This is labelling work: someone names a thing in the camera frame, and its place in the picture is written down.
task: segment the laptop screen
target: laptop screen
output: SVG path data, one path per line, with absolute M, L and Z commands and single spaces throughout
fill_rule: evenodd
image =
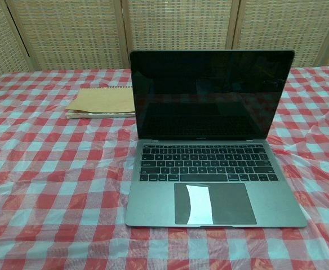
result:
M 139 138 L 266 138 L 293 57 L 293 51 L 131 52 Z

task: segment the gray laptop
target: gray laptop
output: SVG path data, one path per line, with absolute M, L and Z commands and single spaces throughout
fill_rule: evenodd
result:
M 126 224 L 305 227 L 266 141 L 293 51 L 133 51 Z

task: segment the checkered tablecloth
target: checkered tablecloth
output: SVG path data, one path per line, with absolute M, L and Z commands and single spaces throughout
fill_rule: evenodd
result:
M 329 67 L 292 69 L 268 136 L 302 229 L 126 227 L 135 119 L 65 118 L 109 85 L 130 72 L 0 76 L 0 269 L 329 269 Z

